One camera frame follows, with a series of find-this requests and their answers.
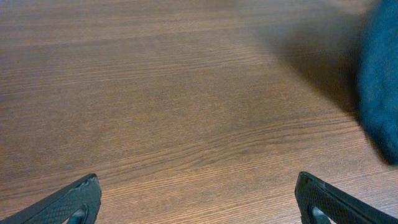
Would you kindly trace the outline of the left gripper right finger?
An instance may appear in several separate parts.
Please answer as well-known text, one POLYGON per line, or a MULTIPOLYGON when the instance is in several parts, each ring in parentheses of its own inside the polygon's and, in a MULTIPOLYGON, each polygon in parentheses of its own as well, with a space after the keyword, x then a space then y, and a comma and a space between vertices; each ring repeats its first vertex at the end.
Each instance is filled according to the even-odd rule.
POLYGON ((295 186, 295 198, 301 222, 397 224, 394 218, 337 189, 308 172, 300 172, 295 186))

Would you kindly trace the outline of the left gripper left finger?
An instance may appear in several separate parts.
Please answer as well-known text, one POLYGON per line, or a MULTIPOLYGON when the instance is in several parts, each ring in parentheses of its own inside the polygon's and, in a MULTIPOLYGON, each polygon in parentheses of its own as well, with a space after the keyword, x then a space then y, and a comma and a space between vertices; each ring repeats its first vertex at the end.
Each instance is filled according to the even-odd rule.
POLYGON ((8 224, 90 223, 101 206, 101 187, 96 174, 88 174, 52 195, 1 220, 8 224))

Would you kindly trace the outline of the navy blue shorts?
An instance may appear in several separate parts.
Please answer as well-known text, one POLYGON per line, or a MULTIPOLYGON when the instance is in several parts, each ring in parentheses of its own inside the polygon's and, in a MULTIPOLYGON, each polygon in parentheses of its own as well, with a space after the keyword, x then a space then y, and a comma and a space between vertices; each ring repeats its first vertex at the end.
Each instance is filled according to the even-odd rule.
POLYGON ((363 40, 357 77, 364 130, 385 160, 397 165, 397 0, 381 1, 363 40))

